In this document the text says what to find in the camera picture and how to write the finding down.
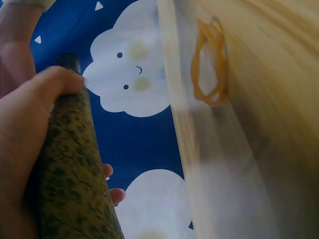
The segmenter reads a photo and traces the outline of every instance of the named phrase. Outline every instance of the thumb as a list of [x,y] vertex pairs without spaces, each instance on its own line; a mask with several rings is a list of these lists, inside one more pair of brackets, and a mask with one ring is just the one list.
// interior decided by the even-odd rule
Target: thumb
[[50,67],[0,99],[0,175],[13,200],[23,196],[55,100],[83,87],[83,77],[62,67]]
[[53,66],[35,75],[23,84],[17,94],[20,98],[34,97],[44,110],[51,110],[52,104],[62,94],[80,91],[84,87],[84,78],[71,70]]

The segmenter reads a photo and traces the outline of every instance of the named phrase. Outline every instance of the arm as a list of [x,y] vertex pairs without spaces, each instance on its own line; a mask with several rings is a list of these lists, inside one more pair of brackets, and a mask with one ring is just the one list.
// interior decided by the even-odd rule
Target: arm
[[0,44],[29,43],[42,13],[40,6],[4,3],[0,9]]
[[0,98],[35,75],[30,41],[41,14],[54,0],[3,2],[0,9]]

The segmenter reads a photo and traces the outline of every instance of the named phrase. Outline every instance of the finger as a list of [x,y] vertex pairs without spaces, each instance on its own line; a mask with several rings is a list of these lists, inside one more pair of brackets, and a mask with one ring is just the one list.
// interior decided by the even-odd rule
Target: finger
[[105,178],[108,178],[113,174],[113,167],[110,164],[103,164],[103,172]]
[[31,91],[36,100],[43,103],[47,110],[62,94],[75,93],[84,87],[84,78],[71,70],[53,66],[35,75],[31,81],[22,85],[24,91]]
[[111,199],[114,206],[117,206],[120,202],[125,199],[125,191],[120,188],[114,188],[110,190]]

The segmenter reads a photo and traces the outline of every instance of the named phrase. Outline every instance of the white triangle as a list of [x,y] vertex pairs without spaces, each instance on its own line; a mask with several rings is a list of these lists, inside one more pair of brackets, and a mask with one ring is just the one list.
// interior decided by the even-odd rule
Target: white triangle
[[38,36],[34,41],[35,41],[36,43],[41,44],[41,43],[42,43],[41,36]]
[[98,1],[95,6],[95,11],[100,10],[102,8],[103,8],[103,5]]

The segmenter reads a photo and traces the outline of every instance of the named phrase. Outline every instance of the cloud print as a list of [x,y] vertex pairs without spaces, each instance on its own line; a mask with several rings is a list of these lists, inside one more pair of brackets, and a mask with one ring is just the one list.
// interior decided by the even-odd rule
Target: cloud print
[[127,239],[195,239],[185,181],[156,169],[137,177],[115,208]]
[[169,106],[155,0],[128,6],[91,46],[86,87],[109,112],[149,117]]

